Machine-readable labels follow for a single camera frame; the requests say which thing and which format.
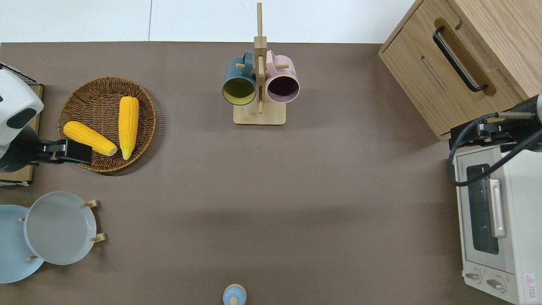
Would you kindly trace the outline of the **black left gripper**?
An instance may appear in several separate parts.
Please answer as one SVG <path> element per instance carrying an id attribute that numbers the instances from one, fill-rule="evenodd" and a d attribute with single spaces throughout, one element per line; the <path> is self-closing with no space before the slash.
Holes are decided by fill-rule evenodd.
<path id="1" fill-rule="evenodd" d="M 92 147 L 71 139 L 57 141 L 38 139 L 30 141 L 29 148 L 33 153 L 33 157 L 29 161 L 30 166 L 63 164 L 66 162 L 91 166 L 92 163 Z"/>

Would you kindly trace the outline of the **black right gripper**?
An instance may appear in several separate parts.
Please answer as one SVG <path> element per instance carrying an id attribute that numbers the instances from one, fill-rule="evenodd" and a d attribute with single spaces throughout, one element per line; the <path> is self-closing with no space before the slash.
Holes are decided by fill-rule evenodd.
<path id="1" fill-rule="evenodd" d="M 520 119 L 474 124 L 469 129 L 467 127 L 468 124 L 462 124 L 450 129 L 449 147 L 453 147 L 459 139 L 458 147 L 499 146 L 500 151 L 506 153 L 529 137 L 529 125 L 525 123 L 525 120 Z"/>

